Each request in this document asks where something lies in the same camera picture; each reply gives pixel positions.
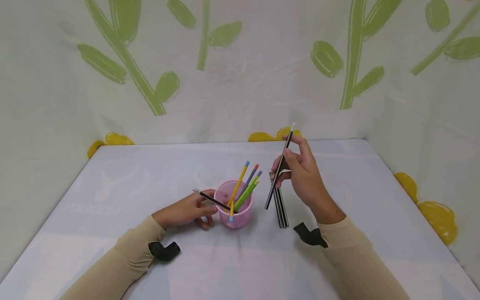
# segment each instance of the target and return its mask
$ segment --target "wrist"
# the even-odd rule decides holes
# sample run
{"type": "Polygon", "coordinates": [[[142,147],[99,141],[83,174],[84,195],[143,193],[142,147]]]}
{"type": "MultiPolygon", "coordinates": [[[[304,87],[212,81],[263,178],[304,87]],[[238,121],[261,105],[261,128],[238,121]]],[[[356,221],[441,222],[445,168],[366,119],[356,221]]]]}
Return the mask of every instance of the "wrist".
{"type": "Polygon", "coordinates": [[[153,219],[160,225],[161,228],[167,230],[171,227],[171,224],[168,221],[168,218],[165,216],[165,213],[160,209],[152,214],[153,219]]]}
{"type": "Polygon", "coordinates": [[[325,195],[312,202],[309,208],[320,224],[335,224],[347,217],[326,191],[325,195]]]}

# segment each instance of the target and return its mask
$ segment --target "bundle of black pencils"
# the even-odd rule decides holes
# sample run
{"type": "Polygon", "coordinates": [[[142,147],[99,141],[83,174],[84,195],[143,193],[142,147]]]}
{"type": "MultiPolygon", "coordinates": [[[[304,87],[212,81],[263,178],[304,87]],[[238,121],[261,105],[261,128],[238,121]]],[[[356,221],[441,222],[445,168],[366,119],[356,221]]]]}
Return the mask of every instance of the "bundle of black pencils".
{"type": "Polygon", "coordinates": [[[287,212],[285,211],[285,204],[283,202],[282,191],[278,189],[274,189],[273,197],[275,201],[275,209],[276,215],[278,217],[278,225],[280,228],[287,228],[288,227],[288,218],[287,212]]]}

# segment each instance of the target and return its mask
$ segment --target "black pencil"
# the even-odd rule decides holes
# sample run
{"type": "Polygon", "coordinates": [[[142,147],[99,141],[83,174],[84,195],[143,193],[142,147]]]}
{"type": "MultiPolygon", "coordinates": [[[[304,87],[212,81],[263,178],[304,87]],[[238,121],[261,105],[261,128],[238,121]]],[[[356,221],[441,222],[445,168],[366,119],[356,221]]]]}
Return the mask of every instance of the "black pencil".
{"type": "MultiPolygon", "coordinates": [[[[292,127],[290,128],[290,132],[288,133],[287,140],[285,141],[285,146],[283,147],[283,151],[288,148],[288,145],[290,145],[290,140],[292,139],[294,126],[295,126],[295,123],[293,123],[292,127]]],[[[272,180],[272,187],[270,188],[270,192],[268,193],[267,203],[265,203],[265,209],[268,209],[268,206],[270,205],[270,200],[272,200],[273,191],[275,189],[275,183],[276,183],[276,180],[278,179],[278,176],[280,175],[282,163],[284,161],[283,151],[280,157],[280,161],[278,163],[278,167],[276,168],[275,176],[273,177],[273,180],[272,180]]]]}
{"type": "Polygon", "coordinates": [[[280,209],[279,209],[279,207],[278,207],[278,206],[279,206],[278,196],[277,196],[277,193],[276,193],[276,192],[273,194],[273,197],[274,197],[274,201],[275,201],[276,216],[277,216],[277,218],[278,218],[278,226],[279,226],[280,228],[283,228],[283,218],[282,218],[282,216],[280,215],[280,209]]]}
{"type": "Polygon", "coordinates": [[[280,189],[277,189],[277,194],[278,194],[278,202],[280,203],[280,210],[283,212],[283,224],[284,228],[288,227],[288,218],[287,218],[287,211],[285,210],[285,203],[283,202],[283,195],[282,191],[280,189]]]}
{"type": "Polygon", "coordinates": [[[212,197],[210,197],[209,195],[205,194],[205,193],[202,192],[201,190],[199,190],[199,189],[193,189],[192,191],[194,191],[194,192],[197,193],[197,194],[200,194],[200,196],[204,197],[205,199],[208,199],[208,200],[212,201],[213,203],[215,203],[215,204],[217,204],[217,205],[219,205],[219,206],[221,206],[221,207],[223,207],[223,208],[225,208],[225,209],[227,209],[227,210],[230,210],[230,207],[228,207],[228,206],[226,206],[225,204],[223,204],[223,203],[215,200],[214,198],[212,198],[212,197]]]}

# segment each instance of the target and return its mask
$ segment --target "left hand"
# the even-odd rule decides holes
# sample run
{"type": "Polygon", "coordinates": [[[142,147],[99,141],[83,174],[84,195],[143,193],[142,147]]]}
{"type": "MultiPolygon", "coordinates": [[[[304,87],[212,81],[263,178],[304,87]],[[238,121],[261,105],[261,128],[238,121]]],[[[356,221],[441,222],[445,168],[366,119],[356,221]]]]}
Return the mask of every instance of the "left hand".
{"type": "MultiPolygon", "coordinates": [[[[203,192],[213,197],[215,190],[209,189],[203,192]]],[[[194,192],[153,213],[152,217],[165,230],[192,221],[195,221],[203,230],[209,230],[213,225],[212,215],[216,214],[218,209],[216,206],[203,204],[205,200],[207,199],[194,192]],[[207,222],[202,220],[203,216],[206,217],[207,222]]]]}

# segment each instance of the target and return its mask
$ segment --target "blue pencil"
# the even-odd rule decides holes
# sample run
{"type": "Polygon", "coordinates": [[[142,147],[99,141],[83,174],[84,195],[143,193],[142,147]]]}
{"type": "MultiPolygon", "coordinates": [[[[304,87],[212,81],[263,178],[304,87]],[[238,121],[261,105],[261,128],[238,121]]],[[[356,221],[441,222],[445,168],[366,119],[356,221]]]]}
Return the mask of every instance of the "blue pencil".
{"type": "Polygon", "coordinates": [[[240,194],[239,194],[239,198],[243,195],[243,193],[244,193],[245,190],[247,189],[248,184],[249,184],[250,181],[252,180],[253,176],[255,175],[255,171],[256,171],[257,169],[258,169],[258,164],[256,164],[256,165],[253,167],[252,173],[250,174],[250,176],[248,177],[247,182],[245,183],[245,185],[244,185],[243,188],[241,189],[241,192],[240,192],[240,194]]]}

